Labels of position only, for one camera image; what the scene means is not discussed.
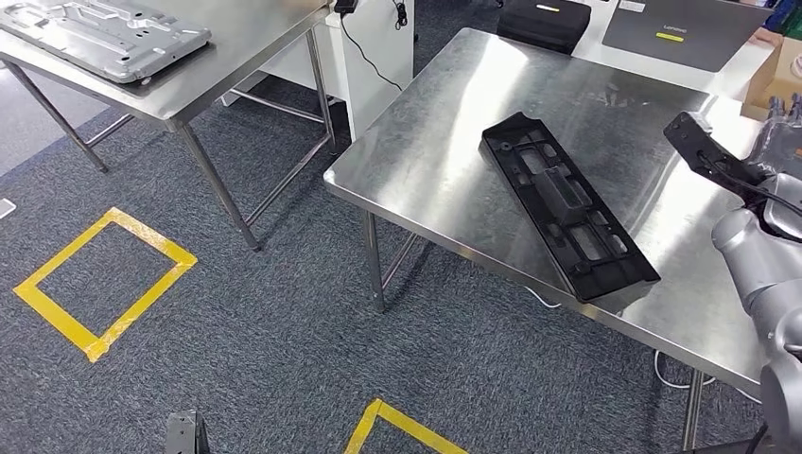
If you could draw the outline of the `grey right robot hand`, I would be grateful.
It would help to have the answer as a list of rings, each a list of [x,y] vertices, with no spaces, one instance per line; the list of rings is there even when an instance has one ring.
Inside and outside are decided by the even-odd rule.
[[[774,175],[785,173],[801,179],[801,94],[791,100],[772,96],[769,112],[747,159],[751,166]]]

